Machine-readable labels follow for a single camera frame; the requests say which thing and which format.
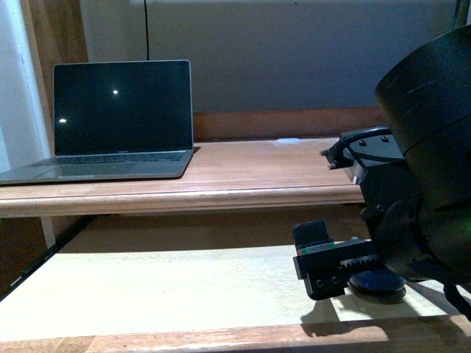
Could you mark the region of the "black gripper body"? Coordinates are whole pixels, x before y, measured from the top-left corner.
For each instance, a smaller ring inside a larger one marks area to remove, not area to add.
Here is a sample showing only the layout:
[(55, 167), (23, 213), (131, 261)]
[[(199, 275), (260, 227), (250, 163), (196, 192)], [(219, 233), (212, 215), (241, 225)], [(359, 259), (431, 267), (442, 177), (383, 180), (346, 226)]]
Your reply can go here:
[(365, 222), (376, 252), (396, 274), (417, 274), (415, 262), (423, 259), (419, 237), (420, 189), (405, 162), (361, 166), (355, 163), (346, 174), (360, 186)]

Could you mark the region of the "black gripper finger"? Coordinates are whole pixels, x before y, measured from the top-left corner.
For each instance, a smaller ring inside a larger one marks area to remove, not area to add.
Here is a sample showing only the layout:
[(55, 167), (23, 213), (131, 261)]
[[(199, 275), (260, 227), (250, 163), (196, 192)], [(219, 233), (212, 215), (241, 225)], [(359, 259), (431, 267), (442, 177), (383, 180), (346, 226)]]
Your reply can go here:
[(345, 294), (347, 282), (340, 272), (338, 249), (324, 221), (298, 224), (292, 230), (297, 255), (294, 266), (308, 297), (325, 300)]

